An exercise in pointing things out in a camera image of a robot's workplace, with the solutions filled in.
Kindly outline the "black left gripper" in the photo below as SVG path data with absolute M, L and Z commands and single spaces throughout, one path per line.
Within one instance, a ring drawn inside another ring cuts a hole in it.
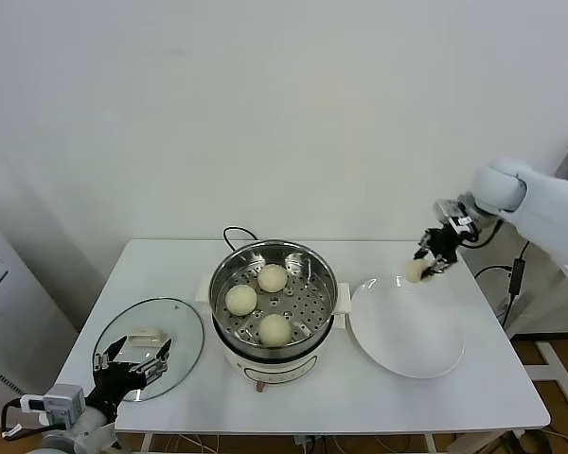
M 103 353 L 93 355 L 94 389 L 87 395 L 87 406 L 98 410 L 106 419 L 116 419 L 117 409 L 131 391 L 142 390 L 168 369 L 168 339 L 153 358 L 134 365 L 129 362 L 113 362 L 127 337 L 111 343 Z

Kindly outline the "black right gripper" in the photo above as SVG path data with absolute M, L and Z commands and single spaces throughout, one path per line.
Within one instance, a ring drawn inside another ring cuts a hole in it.
M 457 259 L 456 250 L 462 239 L 453 227 L 432 228 L 426 230 L 421 237 L 418 250 L 414 253 L 414 259 L 422 259 L 423 269 L 420 273 L 421 280 L 431 280 L 438 274 L 444 273 Z M 433 260 L 424 258 L 431 251 Z

